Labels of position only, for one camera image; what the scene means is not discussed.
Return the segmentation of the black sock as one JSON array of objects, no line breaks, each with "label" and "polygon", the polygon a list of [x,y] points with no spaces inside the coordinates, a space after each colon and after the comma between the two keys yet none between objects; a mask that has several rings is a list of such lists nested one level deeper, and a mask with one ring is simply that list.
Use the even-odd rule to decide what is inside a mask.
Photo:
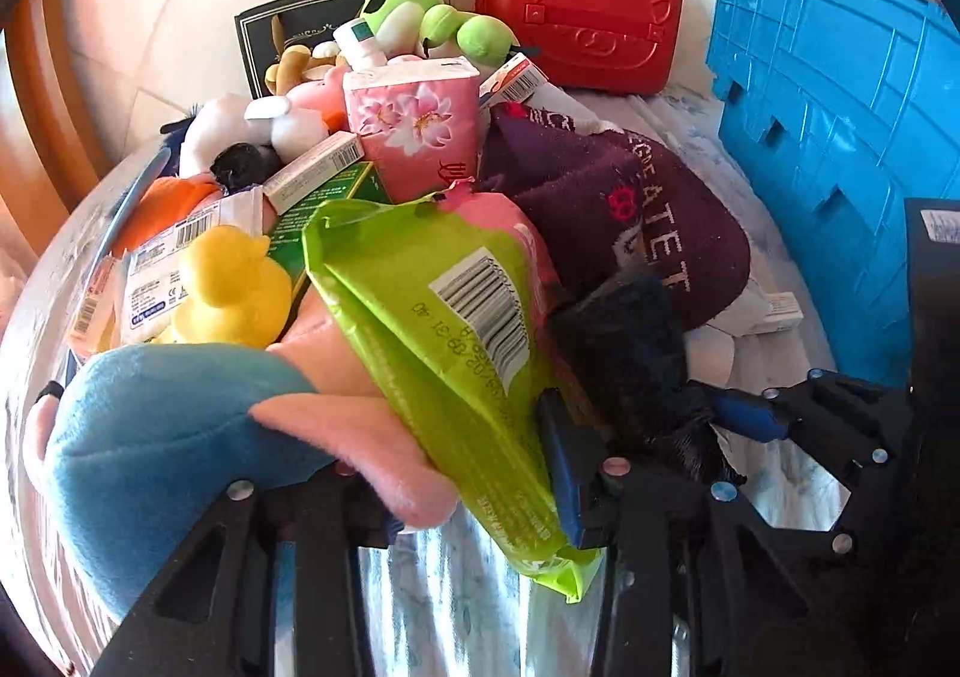
[{"label": "black sock", "polygon": [[649,267],[558,306],[550,331],[615,455],[701,484],[745,482],[721,450],[706,393],[690,381],[669,294]]}]

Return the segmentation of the blue pink plush toy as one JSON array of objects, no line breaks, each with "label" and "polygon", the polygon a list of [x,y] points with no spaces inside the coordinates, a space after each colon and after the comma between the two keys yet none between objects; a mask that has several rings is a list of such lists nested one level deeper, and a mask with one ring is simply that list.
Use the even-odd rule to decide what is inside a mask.
[{"label": "blue pink plush toy", "polygon": [[459,500],[316,289],[267,349],[132,344],[93,357],[34,402],[23,462],[114,618],[238,480],[271,491],[343,462],[413,529],[443,524]]}]

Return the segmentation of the green wet wipes pack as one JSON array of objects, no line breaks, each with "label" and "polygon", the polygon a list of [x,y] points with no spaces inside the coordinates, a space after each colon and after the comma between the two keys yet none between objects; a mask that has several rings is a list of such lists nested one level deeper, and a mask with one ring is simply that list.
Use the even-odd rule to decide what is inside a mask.
[{"label": "green wet wipes pack", "polygon": [[581,601],[599,570],[569,544],[535,406],[555,386],[551,292],[511,235],[443,211],[325,201],[306,271],[353,351],[512,568]]}]

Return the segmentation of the pink wet wipes pack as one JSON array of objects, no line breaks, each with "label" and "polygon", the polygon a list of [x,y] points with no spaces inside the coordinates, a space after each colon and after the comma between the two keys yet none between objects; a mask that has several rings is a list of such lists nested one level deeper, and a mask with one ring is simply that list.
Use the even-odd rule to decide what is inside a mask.
[{"label": "pink wet wipes pack", "polygon": [[519,207],[503,193],[477,191],[466,180],[457,182],[444,191],[434,193],[433,201],[443,211],[454,212],[459,218],[483,230],[498,230],[511,235],[529,260],[530,273],[539,278],[547,289],[558,289],[560,279],[551,262],[550,253],[537,228]]}]

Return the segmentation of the white paper roll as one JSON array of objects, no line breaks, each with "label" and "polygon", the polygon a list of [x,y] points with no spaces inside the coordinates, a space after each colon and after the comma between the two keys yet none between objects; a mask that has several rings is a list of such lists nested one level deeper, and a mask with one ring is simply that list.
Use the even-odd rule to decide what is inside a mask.
[{"label": "white paper roll", "polygon": [[683,336],[690,378],[726,386],[736,362],[736,340],[753,335],[771,308],[763,287],[754,278],[748,278],[731,305]]}]

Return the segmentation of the yellow rubber duck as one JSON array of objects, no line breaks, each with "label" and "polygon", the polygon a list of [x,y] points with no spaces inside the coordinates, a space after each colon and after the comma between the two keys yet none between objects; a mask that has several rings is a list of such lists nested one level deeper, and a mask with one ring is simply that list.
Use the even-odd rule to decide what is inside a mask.
[{"label": "yellow rubber duck", "polygon": [[215,225],[184,251],[185,297],[156,344],[236,344],[267,349],[293,305],[293,283],[268,257],[267,235]]}]

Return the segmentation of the blue plastic crate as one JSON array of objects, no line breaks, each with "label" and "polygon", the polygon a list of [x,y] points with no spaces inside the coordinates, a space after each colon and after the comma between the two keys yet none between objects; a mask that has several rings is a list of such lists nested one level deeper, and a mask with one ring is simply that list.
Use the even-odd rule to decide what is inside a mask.
[{"label": "blue plastic crate", "polygon": [[719,136],[775,219],[839,371],[910,370],[910,198],[958,195],[958,31],[931,0],[716,0]]}]

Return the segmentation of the green medicine box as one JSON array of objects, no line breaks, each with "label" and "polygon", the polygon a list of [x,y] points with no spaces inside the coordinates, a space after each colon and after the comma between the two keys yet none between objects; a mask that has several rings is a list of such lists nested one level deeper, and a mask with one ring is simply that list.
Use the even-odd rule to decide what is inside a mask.
[{"label": "green medicine box", "polygon": [[272,228],[272,232],[268,234],[270,246],[267,255],[283,267],[290,276],[295,299],[301,296],[304,283],[308,281],[306,253],[302,245],[304,230],[309,227],[309,222],[314,218],[319,206],[322,206],[325,201],[338,200],[389,203],[389,196],[373,162],[358,161],[343,169],[342,172],[338,172],[329,182],[313,189],[295,206],[283,212]]}]

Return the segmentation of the white red medicine box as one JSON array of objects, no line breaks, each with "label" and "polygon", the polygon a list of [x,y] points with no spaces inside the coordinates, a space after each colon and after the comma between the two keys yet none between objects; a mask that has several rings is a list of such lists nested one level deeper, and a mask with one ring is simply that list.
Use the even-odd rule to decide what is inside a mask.
[{"label": "white red medicine box", "polygon": [[262,185],[263,196],[281,216],[363,157],[363,146],[355,133],[331,134],[270,177]]}]

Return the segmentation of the red toy suitcase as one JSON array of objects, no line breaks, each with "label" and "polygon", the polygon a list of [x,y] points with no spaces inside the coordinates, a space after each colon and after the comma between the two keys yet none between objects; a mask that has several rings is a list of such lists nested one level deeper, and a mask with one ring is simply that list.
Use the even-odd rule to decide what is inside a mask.
[{"label": "red toy suitcase", "polygon": [[658,94],[674,63],[683,0],[475,0],[508,24],[556,86]]}]

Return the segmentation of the pink tissue pack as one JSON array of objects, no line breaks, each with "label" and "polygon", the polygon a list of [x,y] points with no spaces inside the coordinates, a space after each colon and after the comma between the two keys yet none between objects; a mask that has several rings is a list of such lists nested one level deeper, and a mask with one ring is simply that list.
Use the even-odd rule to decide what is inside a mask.
[{"label": "pink tissue pack", "polygon": [[477,173],[480,73],[464,58],[350,71],[343,95],[348,127],[394,203]]}]

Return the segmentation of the pink pig plush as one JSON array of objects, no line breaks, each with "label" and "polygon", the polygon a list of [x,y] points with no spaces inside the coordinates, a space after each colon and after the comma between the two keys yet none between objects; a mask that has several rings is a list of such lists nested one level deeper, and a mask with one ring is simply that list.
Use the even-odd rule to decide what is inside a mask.
[{"label": "pink pig plush", "polygon": [[346,130],[348,128],[347,104],[343,94],[343,76],[347,67],[334,65],[319,81],[304,81],[291,89],[286,97],[295,109],[315,110],[319,113],[327,130]]}]

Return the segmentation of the green frog plush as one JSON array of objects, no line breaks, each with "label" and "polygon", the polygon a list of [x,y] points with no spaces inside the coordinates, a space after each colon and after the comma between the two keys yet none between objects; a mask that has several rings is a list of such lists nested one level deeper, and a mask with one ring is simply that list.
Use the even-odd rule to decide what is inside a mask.
[{"label": "green frog plush", "polygon": [[464,56],[480,71],[494,71],[524,51],[498,17],[458,10],[444,0],[363,0],[359,16],[387,58]]}]

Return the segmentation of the black gift box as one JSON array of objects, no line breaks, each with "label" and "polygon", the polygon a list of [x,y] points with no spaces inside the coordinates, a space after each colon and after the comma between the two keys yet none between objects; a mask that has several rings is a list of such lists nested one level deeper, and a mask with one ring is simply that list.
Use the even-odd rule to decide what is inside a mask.
[{"label": "black gift box", "polygon": [[290,45],[317,44],[334,37],[364,0],[272,0],[235,17],[239,51],[252,97],[267,94],[265,73]]}]

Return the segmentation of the wooden headboard frame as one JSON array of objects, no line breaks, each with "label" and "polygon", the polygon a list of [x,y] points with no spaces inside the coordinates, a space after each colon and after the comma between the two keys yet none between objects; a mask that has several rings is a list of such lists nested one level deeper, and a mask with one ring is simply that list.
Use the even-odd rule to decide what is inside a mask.
[{"label": "wooden headboard frame", "polygon": [[71,66],[64,0],[2,19],[2,246],[36,263],[112,170]]}]

